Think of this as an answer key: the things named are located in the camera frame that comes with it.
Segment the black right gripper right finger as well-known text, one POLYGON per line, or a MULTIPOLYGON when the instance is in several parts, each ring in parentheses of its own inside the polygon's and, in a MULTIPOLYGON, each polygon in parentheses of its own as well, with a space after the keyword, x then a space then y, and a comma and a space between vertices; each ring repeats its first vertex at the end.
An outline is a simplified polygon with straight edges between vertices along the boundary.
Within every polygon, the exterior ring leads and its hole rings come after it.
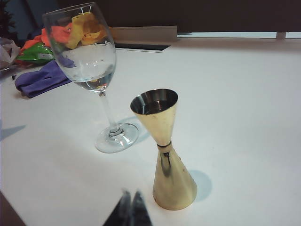
POLYGON ((152 226, 142 193, 137 191, 134 195, 131 207, 132 226, 152 226))

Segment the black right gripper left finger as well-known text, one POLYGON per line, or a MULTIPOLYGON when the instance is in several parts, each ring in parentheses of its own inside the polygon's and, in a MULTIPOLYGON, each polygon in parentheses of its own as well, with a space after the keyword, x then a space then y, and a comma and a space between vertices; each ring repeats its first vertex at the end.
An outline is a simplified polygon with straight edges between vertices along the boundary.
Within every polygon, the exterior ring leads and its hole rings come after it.
POLYGON ((130 218, 131 194, 123 190, 123 194, 103 226, 127 226, 130 218))

